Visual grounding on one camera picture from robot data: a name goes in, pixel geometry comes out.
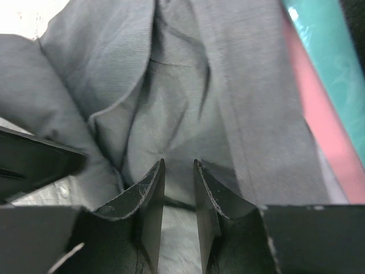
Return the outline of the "grey long sleeve shirt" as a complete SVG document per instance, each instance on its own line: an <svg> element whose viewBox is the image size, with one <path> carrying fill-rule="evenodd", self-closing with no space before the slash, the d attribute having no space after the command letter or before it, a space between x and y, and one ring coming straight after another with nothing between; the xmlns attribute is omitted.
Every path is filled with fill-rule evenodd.
<svg viewBox="0 0 365 274"><path fill-rule="evenodd" d="M346 201L302 114L280 1L70 1L1 35L1 118L88 155L16 206L96 209L167 165L160 273L201 273L193 161L254 204Z"/></svg>

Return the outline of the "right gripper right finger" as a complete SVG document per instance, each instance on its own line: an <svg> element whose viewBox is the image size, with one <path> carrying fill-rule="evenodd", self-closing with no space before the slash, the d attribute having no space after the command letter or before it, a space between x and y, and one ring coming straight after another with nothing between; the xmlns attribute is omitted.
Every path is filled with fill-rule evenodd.
<svg viewBox="0 0 365 274"><path fill-rule="evenodd" d="M193 164L203 273L363 273L363 205L263 205Z"/></svg>

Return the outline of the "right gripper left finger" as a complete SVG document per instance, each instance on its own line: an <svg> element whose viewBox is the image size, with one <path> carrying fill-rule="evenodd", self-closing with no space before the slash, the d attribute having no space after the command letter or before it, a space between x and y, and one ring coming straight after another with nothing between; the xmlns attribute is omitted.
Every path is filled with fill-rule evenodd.
<svg viewBox="0 0 365 274"><path fill-rule="evenodd" d="M165 163L91 212L79 206L1 207L2 273L156 273Z"/></svg>

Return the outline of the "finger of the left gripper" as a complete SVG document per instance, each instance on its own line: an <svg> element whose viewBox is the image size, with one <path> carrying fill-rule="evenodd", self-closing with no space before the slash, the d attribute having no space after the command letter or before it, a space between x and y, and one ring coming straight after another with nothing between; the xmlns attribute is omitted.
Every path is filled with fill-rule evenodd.
<svg viewBox="0 0 365 274"><path fill-rule="evenodd" d="M1 204L77 174L86 161L78 150L1 127Z"/></svg>

